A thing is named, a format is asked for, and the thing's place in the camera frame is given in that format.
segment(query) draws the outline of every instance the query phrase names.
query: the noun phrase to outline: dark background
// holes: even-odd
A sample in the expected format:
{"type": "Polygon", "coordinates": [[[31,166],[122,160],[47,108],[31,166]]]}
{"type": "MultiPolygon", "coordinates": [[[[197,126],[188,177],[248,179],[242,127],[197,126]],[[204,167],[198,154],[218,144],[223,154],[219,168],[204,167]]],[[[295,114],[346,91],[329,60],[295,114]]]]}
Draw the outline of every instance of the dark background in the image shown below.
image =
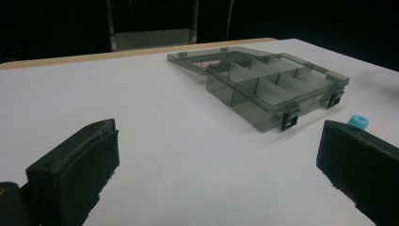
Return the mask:
{"type": "MultiPolygon", "coordinates": [[[[399,71],[399,17],[392,3],[235,0],[231,13],[230,3],[199,0],[197,43],[300,39],[399,71]]],[[[192,5],[191,0],[111,0],[114,29],[189,28],[192,5]]],[[[109,52],[106,12],[105,0],[2,0],[0,59],[109,52]]]]}

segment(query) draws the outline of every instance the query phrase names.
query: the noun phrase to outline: blue bottle cap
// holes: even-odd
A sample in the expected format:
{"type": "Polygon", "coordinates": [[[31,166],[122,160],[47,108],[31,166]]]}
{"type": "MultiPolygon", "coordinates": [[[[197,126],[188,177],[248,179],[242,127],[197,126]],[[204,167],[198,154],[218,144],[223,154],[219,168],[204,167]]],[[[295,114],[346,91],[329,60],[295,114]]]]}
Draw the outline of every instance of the blue bottle cap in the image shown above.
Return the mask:
{"type": "Polygon", "coordinates": [[[369,120],[361,115],[354,115],[350,118],[348,124],[358,127],[361,130],[366,129],[367,125],[369,125],[369,120]]]}

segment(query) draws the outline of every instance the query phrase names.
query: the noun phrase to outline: white tabletop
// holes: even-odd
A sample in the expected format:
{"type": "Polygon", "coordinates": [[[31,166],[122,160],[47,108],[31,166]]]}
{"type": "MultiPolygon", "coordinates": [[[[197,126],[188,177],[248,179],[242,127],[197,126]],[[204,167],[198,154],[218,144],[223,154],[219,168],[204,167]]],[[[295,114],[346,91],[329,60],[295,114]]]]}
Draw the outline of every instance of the white tabletop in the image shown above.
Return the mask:
{"type": "Polygon", "coordinates": [[[120,166],[89,225],[374,225],[320,171],[325,120],[369,119],[399,146],[399,73],[301,40],[243,44],[350,77],[341,102],[259,133],[167,54],[0,71],[0,181],[87,124],[113,118],[120,166]]]}

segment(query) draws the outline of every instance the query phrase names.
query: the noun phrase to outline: small blue object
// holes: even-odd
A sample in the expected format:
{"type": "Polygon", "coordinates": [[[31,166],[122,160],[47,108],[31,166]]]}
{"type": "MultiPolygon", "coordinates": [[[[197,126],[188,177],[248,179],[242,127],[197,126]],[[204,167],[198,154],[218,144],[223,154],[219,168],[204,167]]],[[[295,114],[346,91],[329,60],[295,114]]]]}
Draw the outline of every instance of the small blue object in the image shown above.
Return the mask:
{"type": "Polygon", "coordinates": [[[358,127],[361,130],[366,129],[367,125],[369,125],[369,120],[367,118],[360,116],[360,115],[354,115],[352,118],[350,118],[350,121],[348,124],[358,127]]]}

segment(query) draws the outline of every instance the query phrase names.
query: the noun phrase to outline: transparent compartment box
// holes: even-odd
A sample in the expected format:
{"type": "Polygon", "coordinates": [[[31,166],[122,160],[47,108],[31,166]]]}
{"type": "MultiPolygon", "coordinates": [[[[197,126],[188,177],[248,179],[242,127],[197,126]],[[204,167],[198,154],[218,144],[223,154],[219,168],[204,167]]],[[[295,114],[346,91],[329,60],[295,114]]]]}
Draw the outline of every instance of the transparent compartment box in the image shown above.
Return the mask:
{"type": "Polygon", "coordinates": [[[260,132],[337,105],[349,78],[289,54],[242,47],[182,52],[168,61],[207,76],[206,88],[260,132]]]}

